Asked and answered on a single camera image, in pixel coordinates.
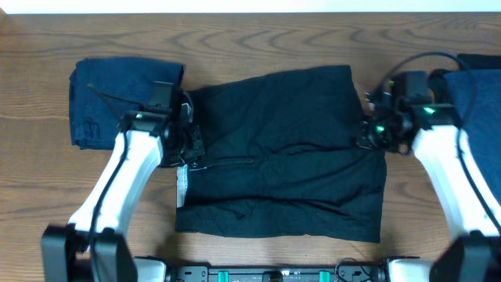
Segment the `black shorts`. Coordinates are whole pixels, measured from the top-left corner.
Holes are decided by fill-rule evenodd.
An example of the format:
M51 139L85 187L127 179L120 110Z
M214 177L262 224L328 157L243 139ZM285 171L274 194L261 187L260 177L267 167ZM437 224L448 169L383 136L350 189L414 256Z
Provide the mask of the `black shorts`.
M380 240L387 165L355 145L364 112L347 65L190 93L204 155L185 172L182 233Z

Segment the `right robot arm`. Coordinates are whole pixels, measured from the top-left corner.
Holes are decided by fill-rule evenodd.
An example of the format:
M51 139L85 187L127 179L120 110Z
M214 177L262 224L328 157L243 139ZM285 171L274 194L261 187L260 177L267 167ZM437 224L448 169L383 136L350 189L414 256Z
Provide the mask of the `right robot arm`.
M366 93L373 112L356 144L371 150L414 154L429 176L449 227L451 244L434 262L386 258L373 281L498 281L500 202L469 147L464 121L451 103L435 98L423 71L385 79Z

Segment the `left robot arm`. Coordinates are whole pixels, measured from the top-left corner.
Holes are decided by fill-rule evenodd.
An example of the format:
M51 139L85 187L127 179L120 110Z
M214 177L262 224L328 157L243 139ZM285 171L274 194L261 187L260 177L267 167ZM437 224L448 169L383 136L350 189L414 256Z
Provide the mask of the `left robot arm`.
M178 168L204 155L189 93L156 81L148 103L120 119L110 160L65 226L41 237L47 281L175 281L177 271L151 256L135 257L126 242L135 207L157 168Z

